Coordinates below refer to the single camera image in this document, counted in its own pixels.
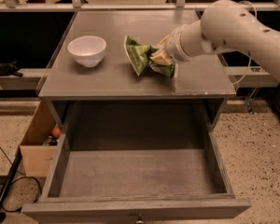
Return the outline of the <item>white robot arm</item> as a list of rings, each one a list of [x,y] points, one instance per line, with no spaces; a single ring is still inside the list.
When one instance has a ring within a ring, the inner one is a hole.
[[[251,58],[280,83],[280,32],[262,24],[231,0],[212,3],[198,21],[176,27],[156,49],[150,59],[161,65],[235,50]]]

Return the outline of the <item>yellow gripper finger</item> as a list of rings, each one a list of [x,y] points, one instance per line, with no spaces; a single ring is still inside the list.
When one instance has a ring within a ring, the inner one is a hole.
[[[165,46],[165,43],[168,39],[169,35],[167,35],[166,37],[164,37],[156,46],[156,49],[162,49]]]
[[[171,65],[174,63],[170,56],[164,50],[152,53],[149,59],[159,65]]]

